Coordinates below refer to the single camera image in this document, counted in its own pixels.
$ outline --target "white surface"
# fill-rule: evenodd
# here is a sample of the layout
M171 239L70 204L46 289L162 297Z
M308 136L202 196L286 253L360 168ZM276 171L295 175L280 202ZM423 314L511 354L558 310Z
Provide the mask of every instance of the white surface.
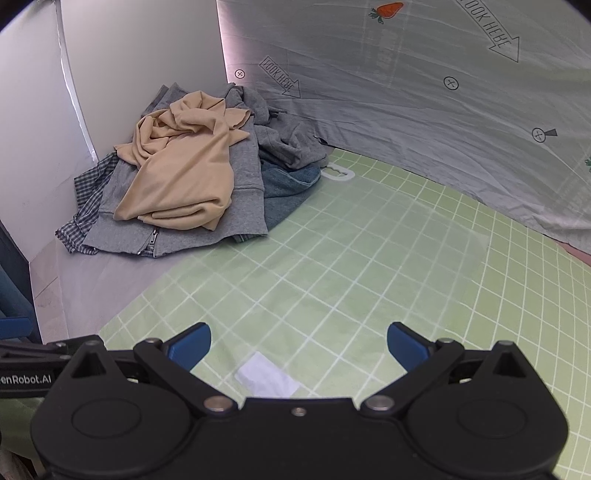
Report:
M99 158L127 142L162 84L226 82L215 0L61 0L72 78Z
M237 370L235 378L254 397L289 398L300 388L298 382L260 352L255 352Z
M0 33L0 220L28 260L76 211L92 166L60 63L56 10L31 4Z
M134 298L191 254L185 250L157 260L104 252L71 255L54 239L30 265L43 341L98 333Z
M337 173L342 174L343 176L332 175L326 171L326 168L329 170L334 170ZM326 168L322 169L320 173L324 178L329 180L336 180L336 181L349 181L355 178L355 172L353 170L349 170L348 168L342 167L337 165L336 163L330 162Z

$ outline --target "beige shirt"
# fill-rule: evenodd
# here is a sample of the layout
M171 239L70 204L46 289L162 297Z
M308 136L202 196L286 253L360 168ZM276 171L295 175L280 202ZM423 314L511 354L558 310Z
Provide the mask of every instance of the beige shirt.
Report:
M250 111L193 92L143 117L117 155L139 168L115 209L115 220L139 218L151 225L215 230L230 206L234 172L229 147L248 137L238 130Z

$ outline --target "zipper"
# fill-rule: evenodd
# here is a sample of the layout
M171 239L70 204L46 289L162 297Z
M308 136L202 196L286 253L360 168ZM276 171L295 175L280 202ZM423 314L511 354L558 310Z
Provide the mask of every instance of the zipper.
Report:
M136 255L141 255L141 252L143 252L144 250L146 250L147 246L154 245L156 243L156 237L157 236L158 236L158 229L157 228L154 228L154 230L152 230L152 234L144 242L144 244L142 245L142 248L140 248L136 252Z

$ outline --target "gray hoodie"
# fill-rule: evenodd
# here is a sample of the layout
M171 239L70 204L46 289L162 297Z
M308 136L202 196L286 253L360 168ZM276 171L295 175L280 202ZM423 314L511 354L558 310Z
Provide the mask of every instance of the gray hoodie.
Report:
M186 93L176 84L169 89L163 87L144 113L167 108ZM213 96L225 97L227 107L247 108L233 83L228 84L221 95ZM120 161L103 191L99 218L84 244L106 252L161 257L186 248L213 245L229 236L266 235L264 188L253 117L242 130L249 132L250 136L230 147L230 165L234 170L232 204L214 231L203 227L185 231L154 228L137 219L124 222L113 220L117 205L138 171L135 166Z

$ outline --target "checkered fabric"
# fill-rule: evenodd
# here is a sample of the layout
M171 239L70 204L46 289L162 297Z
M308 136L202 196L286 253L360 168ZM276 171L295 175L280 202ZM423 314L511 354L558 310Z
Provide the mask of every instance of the checkered fabric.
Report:
M110 153L98 162L96 167L74 179L78 211L72 220L56 231L56 237L66 246L69 253L95 255L98 252L94 247L83 245L83 242L99 217L103 190L118 162L117 153Z

